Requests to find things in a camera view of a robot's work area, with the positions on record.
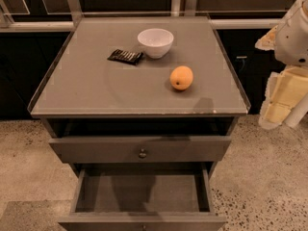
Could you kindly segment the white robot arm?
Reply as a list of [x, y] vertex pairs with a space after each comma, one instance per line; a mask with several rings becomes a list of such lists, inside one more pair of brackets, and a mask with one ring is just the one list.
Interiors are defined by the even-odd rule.
[[270, 74], [259, 125], [267, 130], [283, 123], [296, 127], [308, 113], [308, 0], [296, 0], [255, 47], [273, 50], [285, 65], [280, 73]]

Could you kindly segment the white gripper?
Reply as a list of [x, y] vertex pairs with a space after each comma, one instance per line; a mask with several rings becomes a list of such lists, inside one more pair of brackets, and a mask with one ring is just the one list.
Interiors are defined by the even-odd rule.
[[285, 123], [291, 110], [308, 93], [308, 68], [300, 67], [308, 66], [307, 4], [294, 4], [278, 27], [259, 38], [255, 47], [274, 49], [275, 58], [287, 65], [280, 73], [272, 72], [267, 82], [259, 125], [270, 130]]

